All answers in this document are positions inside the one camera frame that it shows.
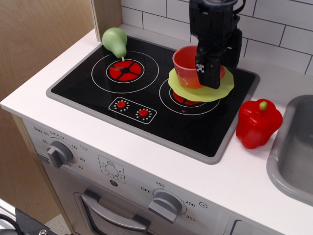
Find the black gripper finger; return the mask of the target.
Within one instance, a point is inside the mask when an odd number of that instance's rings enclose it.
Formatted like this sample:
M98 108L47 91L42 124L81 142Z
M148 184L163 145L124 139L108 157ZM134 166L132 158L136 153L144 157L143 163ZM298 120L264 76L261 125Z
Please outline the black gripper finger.
M198 52L196 72L201 85L213 89L220 87L221 60L219 57Z
M236 28L227 39L226 49L221 57L221 64L223 66L237 67L242 48L242 35L242 31Z

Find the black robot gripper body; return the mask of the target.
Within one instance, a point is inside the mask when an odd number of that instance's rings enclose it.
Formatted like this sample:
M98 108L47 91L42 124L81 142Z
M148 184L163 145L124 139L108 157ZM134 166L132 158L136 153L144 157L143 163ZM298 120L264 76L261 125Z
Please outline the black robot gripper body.
M241 8L234 9L236 0L189 1L190 32L198 40L197 53L220 57L227 39L237 28Z

